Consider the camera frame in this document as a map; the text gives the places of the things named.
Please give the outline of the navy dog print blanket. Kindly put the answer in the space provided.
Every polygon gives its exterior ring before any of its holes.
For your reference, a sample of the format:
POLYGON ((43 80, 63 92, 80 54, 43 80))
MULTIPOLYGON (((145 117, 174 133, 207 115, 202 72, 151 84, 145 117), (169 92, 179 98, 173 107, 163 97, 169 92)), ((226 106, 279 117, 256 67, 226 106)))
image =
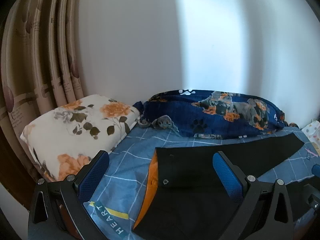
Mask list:
POLYGON ((168 129, 189 138, 256 137, 296 126, 266 99, 217 90, 172 90, 134 107, 140 113, 140 127, 168 129))

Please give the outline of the black pants orange lining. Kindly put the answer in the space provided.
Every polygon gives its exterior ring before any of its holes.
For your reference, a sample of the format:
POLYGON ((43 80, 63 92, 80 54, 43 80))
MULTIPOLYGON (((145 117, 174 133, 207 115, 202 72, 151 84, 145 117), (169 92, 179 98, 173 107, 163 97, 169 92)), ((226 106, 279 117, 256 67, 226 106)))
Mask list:
POLYGON ((239 144, 156 148, 133 232, 143 239, 216 239, 238 203, 219 180, 213 155, 223 152, 245 174, 259 177, 302 146, 290 133, 239 144))

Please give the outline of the white pink patterned cloth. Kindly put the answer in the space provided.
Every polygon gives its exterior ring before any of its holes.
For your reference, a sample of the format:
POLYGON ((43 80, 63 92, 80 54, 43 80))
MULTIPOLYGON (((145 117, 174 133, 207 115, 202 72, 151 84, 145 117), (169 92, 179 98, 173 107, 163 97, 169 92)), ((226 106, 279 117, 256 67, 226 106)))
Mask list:
POLYGON ((313 147, 320 154, 320 122, 315 120, 302 129, 313 147))

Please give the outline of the white floral pillow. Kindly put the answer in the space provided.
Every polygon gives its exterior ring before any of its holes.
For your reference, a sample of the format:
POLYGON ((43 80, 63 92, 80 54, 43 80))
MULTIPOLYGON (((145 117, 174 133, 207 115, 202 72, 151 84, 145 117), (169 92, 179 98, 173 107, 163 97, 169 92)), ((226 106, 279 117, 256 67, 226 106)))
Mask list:
POLYGON ((139 116, 136 107, 95 94, 39 116, 20 139, 42 176, 61 181, 77 174, 100 150, 112 152, 139 116))

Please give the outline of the beige patterned curtain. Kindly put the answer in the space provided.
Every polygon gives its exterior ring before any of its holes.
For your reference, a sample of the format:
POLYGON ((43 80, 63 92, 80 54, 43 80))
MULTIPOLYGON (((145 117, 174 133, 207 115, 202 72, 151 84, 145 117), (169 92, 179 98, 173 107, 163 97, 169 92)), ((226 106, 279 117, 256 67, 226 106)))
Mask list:
POLYGON ((17 0, 1 25, 1 130, 32 178, 63 180, 63 133, 80 134, 78 0, 17 0))

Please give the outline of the blue grid bed sheet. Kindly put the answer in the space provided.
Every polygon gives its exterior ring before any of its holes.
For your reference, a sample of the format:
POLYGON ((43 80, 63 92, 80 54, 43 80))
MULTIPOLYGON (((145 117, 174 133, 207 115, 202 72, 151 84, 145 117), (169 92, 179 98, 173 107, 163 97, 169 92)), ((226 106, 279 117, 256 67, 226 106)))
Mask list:
MULTIPOLYGON (((260 181, 274 182, 282 179, 289 184, 312 177, 311 169, 313 165, 319 164, 319 155, 307 136, 294 127, 285 127, 273 136, 283 137, 290 133, 301 140, 303 146, 279 165, 269 168, 258 178, 260 181)), ((228 140, 184 138, 171 131, 135 127, 110 154, 109 167, 91 200, 84 203, 84 207, 107 238, 120 239, 120 236, 109 222, 99 218, 94 202, 104 204, 113 215, 124 230, 124 239, 139 239, 132 228, 143 202, 148 169, 156 147, 221 146, 261 139, 262 137, 228 140)))

